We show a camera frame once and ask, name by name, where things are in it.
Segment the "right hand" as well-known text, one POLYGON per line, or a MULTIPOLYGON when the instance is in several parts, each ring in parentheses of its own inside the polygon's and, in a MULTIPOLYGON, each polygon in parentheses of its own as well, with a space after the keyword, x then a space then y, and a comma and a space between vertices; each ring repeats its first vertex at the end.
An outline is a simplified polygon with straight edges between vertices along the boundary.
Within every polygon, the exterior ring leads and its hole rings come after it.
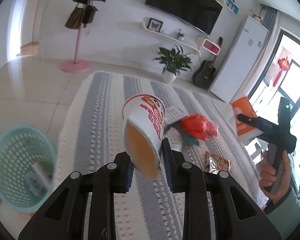
POLYGON ((276 170, 268 162, 269 152, 263 152, 263 159, 258 163, 260 168, 260 178, 259 186, 263 193, 273 202, 277 204, 288 192, 290 187, 290 178, 291 178, 291 166, 290 159, 286 150, 282 152, 282 163, 284 166, 284 173, 280 182, 280 187, 275 194, 271 194, 265 190, 265 187, 272 186, 277 181, 276 170))

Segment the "green sleeve right forearm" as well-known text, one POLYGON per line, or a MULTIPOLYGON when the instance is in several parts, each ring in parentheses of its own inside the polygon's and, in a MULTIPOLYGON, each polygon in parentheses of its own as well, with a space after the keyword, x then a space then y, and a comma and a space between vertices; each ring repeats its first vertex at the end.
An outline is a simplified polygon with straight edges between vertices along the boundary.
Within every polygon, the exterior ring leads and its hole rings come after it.
POLYGON ((287 239, 300 223, 300 202, 291 186, 285 196, 276 204, 272 200, 268 200, 263 211, 282 239, 287 239))

